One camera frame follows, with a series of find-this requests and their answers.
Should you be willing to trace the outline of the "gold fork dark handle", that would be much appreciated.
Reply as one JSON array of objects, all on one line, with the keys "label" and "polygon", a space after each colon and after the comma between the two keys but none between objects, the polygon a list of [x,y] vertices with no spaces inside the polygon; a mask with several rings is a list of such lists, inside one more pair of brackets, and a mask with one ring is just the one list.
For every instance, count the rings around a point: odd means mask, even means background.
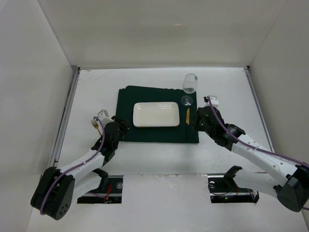
[{"label": "gold fork dark handle", "polygon": [[91,120],[91,123],[92,123],[93,127],[98,131],[99,135],[101,136],[102,133],[101,133],[101,131],[99,130],[98,123],[97,123],[94,119]]}]

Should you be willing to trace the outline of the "dark green cloth placemat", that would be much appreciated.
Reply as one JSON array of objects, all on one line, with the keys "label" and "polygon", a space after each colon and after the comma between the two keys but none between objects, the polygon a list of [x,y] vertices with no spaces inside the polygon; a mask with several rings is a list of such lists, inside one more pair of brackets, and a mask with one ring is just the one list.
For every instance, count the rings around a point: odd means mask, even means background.
[{"label": "dark green cloth placemat", "polygon": [[[198,132],[185,122],[187,107],[181,103],[181,89],[127,86],[118,92],[115,116],[129,122],[124,142],[198,144]],[[133,125],[133,107],[138,102],[175,102],[179,106],[180,125],[177,127],[137,128]]]}]

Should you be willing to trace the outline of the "white rectangular plate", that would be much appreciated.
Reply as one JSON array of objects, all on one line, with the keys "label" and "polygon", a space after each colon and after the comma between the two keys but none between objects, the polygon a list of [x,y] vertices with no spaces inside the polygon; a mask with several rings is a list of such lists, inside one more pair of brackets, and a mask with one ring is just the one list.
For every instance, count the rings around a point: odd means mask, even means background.
[{"label": "white rectangular plate", "polygon": [[177,127],[179,124],[180,113],[176,102],[138,102],[133,107],[135,127]]}]

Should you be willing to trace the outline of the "clear wine glass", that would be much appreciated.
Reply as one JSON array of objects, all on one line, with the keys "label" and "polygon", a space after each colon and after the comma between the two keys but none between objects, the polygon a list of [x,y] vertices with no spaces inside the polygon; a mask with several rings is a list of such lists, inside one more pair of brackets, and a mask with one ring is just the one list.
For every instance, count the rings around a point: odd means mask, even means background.
[{"label": "clear wine glass", "polygon": [[184,106],[190,106],[194,102],[191,95],[196,92],[197,85],[198,77],[195,74],[189,73],[185,76],[183,81],[183,91],[185,92],[185,95],[181,98],[181,103]]}]

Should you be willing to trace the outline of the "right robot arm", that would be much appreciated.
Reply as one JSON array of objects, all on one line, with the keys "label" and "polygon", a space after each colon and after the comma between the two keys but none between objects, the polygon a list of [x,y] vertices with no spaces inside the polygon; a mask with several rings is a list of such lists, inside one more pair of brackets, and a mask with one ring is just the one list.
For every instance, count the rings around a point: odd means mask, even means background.
[{"label": "right robot arm", "polygon": [[226,176],[240,188],[268,194],[291,211],[299,212],[309,199],[309,166],[264,150],[259,143],[234,124],[225,123],[219,110],[199,107],[193,121],[196,131],[205,132],[214,142],[255,164],[264,174],[246,173],[241,167]]}]

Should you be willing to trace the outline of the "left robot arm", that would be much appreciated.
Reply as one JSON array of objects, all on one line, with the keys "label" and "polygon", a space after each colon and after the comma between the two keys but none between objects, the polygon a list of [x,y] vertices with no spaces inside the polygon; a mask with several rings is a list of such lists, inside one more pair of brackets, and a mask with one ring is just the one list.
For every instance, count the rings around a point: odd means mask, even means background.
[{"label": "left robot arm", "polygon": [[129,123],[115,116],[94,118],[102,135],[89,151],[61,168],[49,167],[40,178],[30,205],[54,220],[62,219],[74,201],[78,203],[120,203],[123,177],[102,169],[129,131]]}]

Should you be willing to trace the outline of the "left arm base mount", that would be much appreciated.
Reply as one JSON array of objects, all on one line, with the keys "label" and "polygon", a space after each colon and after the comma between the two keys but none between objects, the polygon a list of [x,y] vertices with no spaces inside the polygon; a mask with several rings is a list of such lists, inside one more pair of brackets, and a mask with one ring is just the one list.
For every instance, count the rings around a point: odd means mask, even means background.
[{"label": "left arm base mount", "polygon": [[95,169],[93,173],[101,177],[96,189],[77,199],[78,204],[120,204],[122,203],[123,180],[122,175],[109,175],[102,169]]}]

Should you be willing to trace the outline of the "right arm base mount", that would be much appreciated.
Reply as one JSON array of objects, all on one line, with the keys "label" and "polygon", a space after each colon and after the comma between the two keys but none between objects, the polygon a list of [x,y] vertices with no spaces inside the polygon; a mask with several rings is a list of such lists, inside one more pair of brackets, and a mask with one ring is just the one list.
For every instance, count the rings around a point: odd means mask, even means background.
[{"label": "right arm base mount", "polygon": [[234,181],[242,167],[233,166],[226,173],[209,174],[208,190],[211,203],[257,203],[259,193],[249,188],[240,188]]}]

